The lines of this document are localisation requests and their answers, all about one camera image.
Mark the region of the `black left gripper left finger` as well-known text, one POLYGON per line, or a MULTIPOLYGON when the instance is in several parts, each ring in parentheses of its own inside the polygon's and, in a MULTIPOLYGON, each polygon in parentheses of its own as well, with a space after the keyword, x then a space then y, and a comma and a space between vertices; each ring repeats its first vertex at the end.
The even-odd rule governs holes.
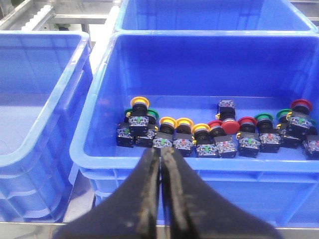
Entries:
POLYGON ((105 201, 60 227, 55 239, 155 239, 160 158, 147 149, 127 179, 105 201))

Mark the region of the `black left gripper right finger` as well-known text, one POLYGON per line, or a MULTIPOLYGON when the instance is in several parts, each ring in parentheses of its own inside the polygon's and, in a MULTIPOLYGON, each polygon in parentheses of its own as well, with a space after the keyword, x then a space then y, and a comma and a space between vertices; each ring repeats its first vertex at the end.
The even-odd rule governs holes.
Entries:
POLYGON ((161 154, 164 221, 172 239, 280 239, 269 223, 208 186, 172 147, 161 154))

